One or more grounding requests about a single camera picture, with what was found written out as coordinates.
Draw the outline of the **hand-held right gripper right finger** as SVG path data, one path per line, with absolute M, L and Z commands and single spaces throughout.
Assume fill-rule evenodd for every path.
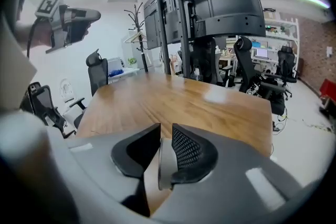
M 155 212 L 160 223 L 279 223 L 302 191 L 269 157 L 242 141 L 173 124 L 177 171 Z

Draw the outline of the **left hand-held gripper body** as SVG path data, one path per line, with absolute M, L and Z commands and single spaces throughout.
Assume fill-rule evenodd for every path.
M 45 51 L 46 54 L 65 46 L 66 33 L 62 26 L 61 6 L 63 6 L 63 0 L 42 0 L 35 11 L 38 19 L 44 19 L 51 25 L 51 48 Z

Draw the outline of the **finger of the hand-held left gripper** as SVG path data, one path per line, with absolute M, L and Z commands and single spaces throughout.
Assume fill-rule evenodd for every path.
M 88 21 L 75 21 L 67 26 L 66 45 L 83 40 L 91 23 Z
M 94 9 L 68 7 L 64 12 L 65 22 L 95 22 L 101 18 L 101 13 Z

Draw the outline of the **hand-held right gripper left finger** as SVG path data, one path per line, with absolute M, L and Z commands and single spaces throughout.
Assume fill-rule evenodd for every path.
M 67 145 L 80 167 L 107 196 L 148 217 L 144 172 L 160 141 L 161 125 L 154 123 L 131 132 L 76 138 Z

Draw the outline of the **person's left forearm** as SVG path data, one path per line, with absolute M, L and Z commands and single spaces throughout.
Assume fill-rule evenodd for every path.
M 27 50 L 28 40 L 32 24 L 24 24 L 21 21 L 17 21 L 14 36 L 20 45 L 22 50 Z M 30 47 L 36 46 L 48 46 L 51 47 L 51 37 L 52 29 L 49 22 L 39 22 L 35 26 L 35 31 L 31 39 Z

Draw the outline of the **black mesh office chair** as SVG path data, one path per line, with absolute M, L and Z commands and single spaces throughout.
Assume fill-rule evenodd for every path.
M 59 129 L 63 138 L 76 134 L 75 130 L 65 133 L 67 121 L 54 106 L 49 86 L 41 86 L 39 82 L 31 83 L 22 99 L 20 109 L 36 115 L 46 126 Z
M 99 49 L 91 53 L 86 58 L 86 65 L 88 67 L 88 75 L 90 80 L 91 94 L 94 96 L 95 92 L 105 85 L 108 85 L 108 61 L 106 58 L 101 58 L 98 53 Z M 77 116 L 74 120 L 74 127 L 76 130 L 79 127 L 80 121 L 84 115 L 86 107 L 83 104 L 84 98 L 78 99 L 77 101 L 70 104 L 70 108 L 73 106 L 78 106 L 81 108 L 81 114 Z

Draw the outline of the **white plastic box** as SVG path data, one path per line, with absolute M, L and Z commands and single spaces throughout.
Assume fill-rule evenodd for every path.
M 108 59 L 108 72 L 123 69 L 122 60 L 119 57 Z

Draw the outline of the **white clothes hanger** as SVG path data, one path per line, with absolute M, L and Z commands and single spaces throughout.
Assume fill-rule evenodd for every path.
M 147 42 L 147 37 L 142 31 L 137 32 L 124 40 L 124 43 L 127 43 L 127 44 L 141 43 L 141 42 Z

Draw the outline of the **white round plastic appliance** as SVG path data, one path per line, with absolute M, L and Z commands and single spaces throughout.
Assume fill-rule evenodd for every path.
M 70 109 L 70 105 L 77 101 L 76 94 L 68 79 L 62 79 L 60 82 L 60 97 L 64 103 L 65 112 Z

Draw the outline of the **black coat rack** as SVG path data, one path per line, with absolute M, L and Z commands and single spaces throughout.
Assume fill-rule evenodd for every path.
M 137 32 L 142 31 L 142 26 L 144 25 L 144 20 L 142 20 L 142 21 L 139 20 L 140 8 L 142 7 L 142 4 L 143 3 L 141 3 L 139 6 L 134 4 L 133 10 L 127 10 L 127 9 L 124 10 L 124 12 L 127 13 L 128 17 L 133 22 L 133 24 L 132 24 L 133 27 L 128 29 L 128 31 L 132 32 L 132 35 L 137 33 Z M 146 42 L 130 43 L 130 44 L 135 44 L 135 49 L 140 53 L 140 56 L 141 56 L 141 62 L 142 62 L 143 70 L 144 70 L 145 73 L 148 73 L 149 70 L 148 70 L 148 65 L 147 65 L 147 61 L 146 61 L 146 54 L 145 54 L 145 51 L 147 50 L 147 48 L 144 47 L 145 43 Z

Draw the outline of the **white side table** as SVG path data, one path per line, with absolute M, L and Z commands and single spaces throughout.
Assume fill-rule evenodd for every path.
M 120 80 L 124 80 L 128 77 L 136 76 L 138 72 L 140 71 L 139 68 L 133 69 L 133 68 L 123 68 L 124 73 L 112 78 L 108 77 L 108 84 L 118 82 Z

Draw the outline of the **black display stand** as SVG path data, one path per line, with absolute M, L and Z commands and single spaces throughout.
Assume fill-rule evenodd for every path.
M 196 11 L 195 11 L 195 1 L 194 0 L 171 0 L 173 4 L 175 1 L 175 9 L 177 11 L 178 22 L 179 22 L 179 35 L 181 36 L 181 41 L 176 43 L 180 44 L 181 51 L 181 61 L 182 61 L 182 73 L 185 78 L 192 78 L 191 71 L 191 52 L 193 51 L 192 43 L 196 38 Z M 157 5 L 157 11 L 159 14 L 159 35 L 160 35 L 160 46 L 161 49 L 161 60 L 164 66 L 164 72 L 166 74 L 172 74 L 171 63 L 169 53 L 169 45 L 166 39 L 165 26 L 163 21 L 163 14 L 161 7 L 162 1 L 155 0 Z

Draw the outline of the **black office chair white tag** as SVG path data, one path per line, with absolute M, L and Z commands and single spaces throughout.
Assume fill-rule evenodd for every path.
M 281 86 L 273 75 L 263 75 L 254 67 L 250 50 L 251 41 L 241 36 L 234 44 L 234 52 L 241 69 L 242 83 L 240 92 L 268 100 L 271 112 L 275 115 L 283 115 L 285 112 L 285 88 Z

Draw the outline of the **red box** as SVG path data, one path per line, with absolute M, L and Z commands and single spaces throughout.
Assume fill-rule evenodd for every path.
M 320 87 L 320 99 L 325 110 L 336 109 L 336 83 L 324 79 Z

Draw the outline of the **white shelf rack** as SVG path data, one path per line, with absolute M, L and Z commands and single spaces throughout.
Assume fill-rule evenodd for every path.
M 265 19 L 267 48 L 273 53 L 281 50 L 282 46 L 291 47 L 295 56 L 293 75 L 297 75 L 300 54 L 300 28 L 297 18 L 290 21 L 281 19 Z

